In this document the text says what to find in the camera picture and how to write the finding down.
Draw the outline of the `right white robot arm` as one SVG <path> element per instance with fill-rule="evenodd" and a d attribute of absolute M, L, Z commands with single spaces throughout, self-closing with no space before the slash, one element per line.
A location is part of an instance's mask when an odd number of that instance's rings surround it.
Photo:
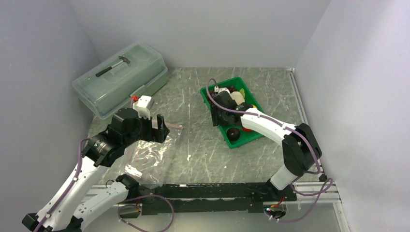
<path fill-rule="evenodd" d="M 237 104 L 227 91 L 208 97 L 214 125 L 237 124 L 282 147 L 283 164 L 267 182 L 266 194 L 269 199 L 277 201 L 283 197 L 285 188 L 308 173 L 312 166 L 320 170 L 322 152 L 308 124 L 285 123 L 247 102 Z"/>

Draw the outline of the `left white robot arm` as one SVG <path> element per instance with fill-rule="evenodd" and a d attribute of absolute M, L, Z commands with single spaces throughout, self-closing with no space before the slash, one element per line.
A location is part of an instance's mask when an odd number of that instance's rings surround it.
<path fill-rule="evenodd" d="M 112 187 L 82 202 L 127 147 L 140 140 L 162 144 L 169 132 L 163 115 L 157 115 L 154 128 L 152 117 L 142 117 L 132 108 L 121 108 L 103 131 L 81 140 L 72 173 L 41 210 L 24 216 L 22 224 L 31 232 L 81 232 L 111 206 L 136 201 L 140 184 L 133 177 L 121 174 Z"/>

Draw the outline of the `clear zip top bag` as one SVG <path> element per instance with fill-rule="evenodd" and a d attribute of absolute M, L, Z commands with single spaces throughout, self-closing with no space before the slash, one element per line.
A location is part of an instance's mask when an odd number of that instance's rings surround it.
<path fill-rule="evenodd" d="M 170 125 L 170 133 L 163 143 L 138 141 L 125 150 L 123 172 L 141 186 L 155 189 L 164 184 L 166 172 L 179 149 L 184 130 L 182 125 Z"/>

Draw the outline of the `dark red grape bunch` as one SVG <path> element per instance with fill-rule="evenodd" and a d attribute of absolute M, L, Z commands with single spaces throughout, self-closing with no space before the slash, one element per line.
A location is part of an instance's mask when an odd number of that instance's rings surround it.
<path fill-rule="evenodd" d="M 230 90 L 231 93 L 234 92 L 234 91 L 237 91 L 234 86 L 229 86 L 227 88 Z M 219 94 L 215 94 L 214 93 L 214 87 L 210 87 L 208 91 L 209 91 L 210 96 L 218 104 L 220 104 L 224 107 L 227 107 L 227 108 L 229 108 L 229 107 L 233 108 L 234 106 L 237 106 L 235 101 L 231 98 L 230 94 L 228 94 L 227 92 L 222 92 L 222 93 L 219 93 Z"/>

